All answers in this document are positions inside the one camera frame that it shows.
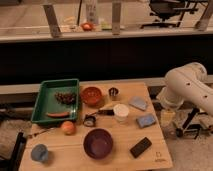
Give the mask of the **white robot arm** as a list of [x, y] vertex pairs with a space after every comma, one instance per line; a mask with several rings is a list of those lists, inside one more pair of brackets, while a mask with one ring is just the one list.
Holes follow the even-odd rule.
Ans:
[[213, 89], [204, 83], [206, 77], [206, 68], [198, 62], [173, 68], [166, 73], [157, 99], [166, 110], [179, 109], [187, 100], [213, 116]]

